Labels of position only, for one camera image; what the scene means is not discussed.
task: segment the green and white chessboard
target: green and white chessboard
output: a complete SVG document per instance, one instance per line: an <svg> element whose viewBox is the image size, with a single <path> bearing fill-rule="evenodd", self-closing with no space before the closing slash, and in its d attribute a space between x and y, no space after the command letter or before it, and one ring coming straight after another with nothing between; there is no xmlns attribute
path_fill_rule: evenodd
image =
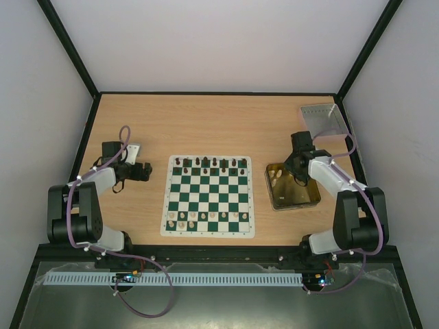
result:
<svg viewBox="0 0 439 329"><path fill-rule="evenodd" d="M161 235L253 238L251 159L171 156Z"/></svg>

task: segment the gold tray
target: gold tray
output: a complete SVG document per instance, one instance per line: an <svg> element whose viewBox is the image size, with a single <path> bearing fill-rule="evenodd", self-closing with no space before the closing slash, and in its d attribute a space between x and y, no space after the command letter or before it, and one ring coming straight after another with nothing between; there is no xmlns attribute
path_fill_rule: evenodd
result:
<svg viewBox="0 0 439 329"><path fill-rule="evenodd" d="M283 163L269 164L265 170L265 178L273 210L314 207L322 199L315 180L310 179L306 186L299 185Z"/></svg>

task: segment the black frame edge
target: black frame edge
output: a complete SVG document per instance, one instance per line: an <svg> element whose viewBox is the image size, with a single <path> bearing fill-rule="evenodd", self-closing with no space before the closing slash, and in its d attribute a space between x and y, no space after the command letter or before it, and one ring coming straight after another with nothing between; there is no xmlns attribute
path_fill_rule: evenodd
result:
<svg viewBox="0 0 439 329"><path fill-rule="evenodd" d="M330 96L335 93L271 93L235 91L102 91L103 95L193 95L193 96Z"/></svg>
<svg viewBox="0 0 439 329"><path fill-rule="evenodd" d="M38 4L41 7L41 10L46 15L47 20L49 21L50 25L52 26L52 29L54 29L56 36L60 40L62 46L64 47L65 51L67 52L67 55L69 55L71 62L76 68L76 71L80 75L82 81L85 84L85 87L88 89L88 92L90 93L91 97L96 97L99 93L97 91L96 85L91 79L91 76L88 74L88 71L77 52L75 45L73 44L72 40L70 39L69 34L67 33L66 29L64 28L64 25L62 24L62 21L60 17L58 16L58 13L56 12L54 5L50 0L37 0Z"/></svg>
<svg viewBox="0 0 439 329"><path fill-rule="evenodd" d="M84 158L84 154L87 148L88 139L90 138L91 130L93 128L93 123L95 122L95 117L97 113L97 109L99 108L99 103L101 101L101 94L98 93L94 98L93 103L91 104L90 113L88 114L87 122L84 128L84 133L82 134L82 138L80 141L80 146L78 147L78 151L76 152L75 161L73 162L73 166L71 169L69 182L72 182L78 176L82 164L82 159Z"/></svg>
<svg viewBox="0 0 439 329"><path fill-rule="evenodd" d="M396 11L398 10L402 2L403 0L389 0L389 2L387 3L386 7L383 10L383 13L381 14L381 16L377 21L377 24L375 24L366 43L364 44L363 48L359 52L359 55L354 62L354 65L352 66L340 90L337 93L338 97L341 100L345 98L349 89L351 89L351 86L353 85L355 79L357 79L359 72L365 65L370 54L372 53L373 49L377 45L380 37L383 35L386 27L389 25L390 21L392 20L393 16L395 15Z"/></svg>

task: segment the wooden tabletop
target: wooden tabletop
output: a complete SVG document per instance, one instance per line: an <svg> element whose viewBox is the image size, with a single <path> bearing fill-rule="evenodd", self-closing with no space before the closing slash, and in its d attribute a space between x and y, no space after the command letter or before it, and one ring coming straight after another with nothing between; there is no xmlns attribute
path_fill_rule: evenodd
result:
<svg viewBox="0 0 439 329"><path fill-rule="evenodd" d="M126 231L135 244L148 245L297 245L306 234L332 226L335 200L319 185L315 208L273 211L265 167L292 152L290 135L304 130L303 105L333 103L323 96L103 95L80 173L101 155L104 141L117 141L122 125L131 143L141 143L138 162L150 162L149 182L126 181L120 194L99 197L104 223ZM331 154L346 152L344 141L317 144ZM174 154L250 156L252 158L253 239L182 238L160 234L168 160ZM349 157L337 163L353 175Z"/></svg>

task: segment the purple cable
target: purple cable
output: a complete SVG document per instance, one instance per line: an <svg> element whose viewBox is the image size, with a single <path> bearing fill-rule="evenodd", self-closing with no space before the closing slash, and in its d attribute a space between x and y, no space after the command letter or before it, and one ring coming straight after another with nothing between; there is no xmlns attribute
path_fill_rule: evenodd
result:
<svg viewBox="0 0 439 329"><path fill-rule="evenodd" d="M122 132L127 129L128 133L126 136L126 140L122 140ZM82 182L82 180L84 178L87 178L88 176L94 174L95 172L98 172L106 167L108 167L111 163L113 163L113 161L115 161L121 154L122 152L125 150L125 148L128 146L128 142L130 140L130 136L131 136L131 129L128 125L123 126L120 131L119 131L119 140L121 141L121 143L123 143L121 149L116 153L115 156L113 156L109 161L107 161L106 163L104 163L102 166L95 168L95 170L90 170L88 173L84 174L80 179L78 178L76 181L74 181L72 183L72 186L69 190L69 196L67 197L67 213L66 213L66 223L67 223L67 235L69 236L69 241L72 247L74 248L82 248L81 245L77 245L75 242L75 239L73 238L73 233L71 231L71 204L72 204L72 199L73 199L73 192L75 190L75 187L80 184ZM117 285L119 284L119 282L116 282L115 285L115 293L119 296L119 298L121 299L121 301L123 302L123 304L125 305L125 307L130 310L131 312L133 312L135 315L138 315L140 317L145 317L148 319L152 319L155 317L161 317L162 315L166 314L169 312L169 310L172 308L172 305L174 304L174 297L175 297L175 292L174 292L174 286L172 285L172 279L169 276L169 274L167 273L167 271L165 270L165 268L158 264L157 262L153 261L152 259L146 258L146 257L142 257L142 256L135 256L135 255L128 255L128 254L119 254L117 252L112 252L112 251L106 251L102 248L98 248L98 247L94 247L94 246L90 246L91 250L94 250L96 252L106 252L107 254L113 255L113 256L117 256L117 257L122 257L122 258L135 258L135 259L143 259L149 263L152 263L153 265L156 265L165 275L166 278L168 280L169 283L169 287L171 288L171 297L169 298L169 301L165 307L164 310L162 310L160 313L158 314L154 314L154 315L148 315L148 314L144 314L141 313L135 309L133 309L133 307L131 307L125 300L124 298L121 296L121 294L119 293L119 291L117 290Z"/></svg>

